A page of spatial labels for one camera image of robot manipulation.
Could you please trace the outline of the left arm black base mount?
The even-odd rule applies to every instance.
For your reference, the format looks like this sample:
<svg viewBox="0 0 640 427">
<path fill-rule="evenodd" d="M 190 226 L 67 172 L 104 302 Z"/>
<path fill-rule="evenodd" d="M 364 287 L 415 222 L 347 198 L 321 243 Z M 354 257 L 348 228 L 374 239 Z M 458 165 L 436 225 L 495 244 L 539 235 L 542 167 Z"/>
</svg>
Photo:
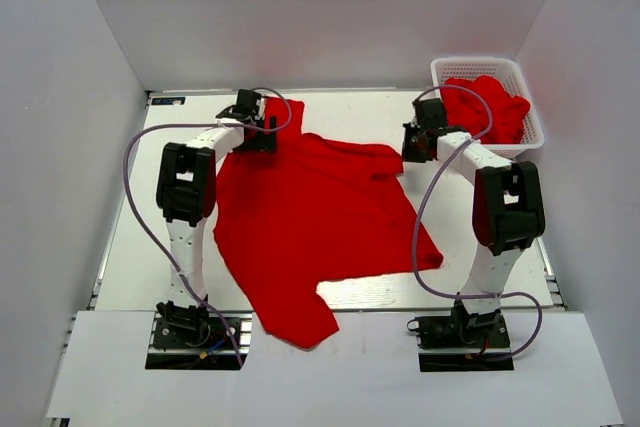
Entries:
<svg viewBox="0 0 640 427">
<path fill-rule="evenodd" d="M 248 356 L 249 314 L 221 320 L 203 307 L 160 302 L 151 327 L 147 370 L 238 371 Z"/>
</svg>

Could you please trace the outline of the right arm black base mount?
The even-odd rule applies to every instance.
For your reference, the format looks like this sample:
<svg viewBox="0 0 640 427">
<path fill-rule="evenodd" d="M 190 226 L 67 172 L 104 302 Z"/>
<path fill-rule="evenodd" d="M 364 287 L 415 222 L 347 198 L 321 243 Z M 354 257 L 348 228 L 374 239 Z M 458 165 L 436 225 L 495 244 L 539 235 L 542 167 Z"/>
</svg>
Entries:
<svg viewBox="0 0 640 427">
<path fill-rule="evenodd" d="M 470 314 L 460 300 L 446 315 L 411 319 L 422 373 L 512 371 L 511 343 L 502 311 Z"/>
</svg>

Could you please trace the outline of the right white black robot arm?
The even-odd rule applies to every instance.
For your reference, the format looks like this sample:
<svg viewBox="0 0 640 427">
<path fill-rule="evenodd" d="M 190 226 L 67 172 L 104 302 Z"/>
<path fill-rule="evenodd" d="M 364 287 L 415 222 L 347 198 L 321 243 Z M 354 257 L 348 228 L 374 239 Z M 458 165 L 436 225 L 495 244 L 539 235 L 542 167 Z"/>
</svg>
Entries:
<svg viewBox="0 0 640 427">
<path fill-rule="evenodd" d="M 440 99 L 416 100 L 413 108 L 414 119 L 403 125 L 402 158 L 438 160 L 474 188 L 471 221 L 477 249 L 466 283 L 452 297 L 465 312 L 451 321 L 453 337 L 472 346 L 488 332 L 484 316 L 500 309 L 515 263 L 545 230 L 539 172 L 534 163 L 503 158 L 450 125 Z"/>
</svg>

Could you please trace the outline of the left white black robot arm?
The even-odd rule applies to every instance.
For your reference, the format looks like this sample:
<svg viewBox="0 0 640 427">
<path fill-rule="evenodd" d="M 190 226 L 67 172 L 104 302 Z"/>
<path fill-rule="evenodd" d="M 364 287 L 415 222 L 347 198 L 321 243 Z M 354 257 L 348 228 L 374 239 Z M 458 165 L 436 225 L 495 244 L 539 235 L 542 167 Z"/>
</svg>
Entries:
<svg viewBox="0 0 640 427">
<path fill-rule="evenodd" d="M 168 143 L 161 156 L 156 204 L 169 234 L 172 257 L 169 299 L 200 307 L 208 300 L 203 276 L 204 230 L 216 203 L 217 164 L 239 151 L 277 149 L 277 119 L 266 114 L 267 98 L 241 89 L 212 127 L 187 143 Z"/>
</svg>

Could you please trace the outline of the red t shirt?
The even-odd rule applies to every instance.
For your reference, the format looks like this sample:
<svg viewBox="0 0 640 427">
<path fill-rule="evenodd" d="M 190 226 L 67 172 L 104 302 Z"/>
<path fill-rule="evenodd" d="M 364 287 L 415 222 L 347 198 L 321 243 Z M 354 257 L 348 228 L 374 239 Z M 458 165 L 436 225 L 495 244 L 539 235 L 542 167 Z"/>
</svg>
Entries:
<svg viewBox="0 0 640 427">
<path fill-rule="evenodd" d="M 401 156 L 306 133 L 304 109 L 269 99 L 276 151 L 225 158 L 213 237 L 265 331 L 311 349 L 339 329 L 320 283 L 436 269 L 443 257 L 415 224 Z"/>
</svg>

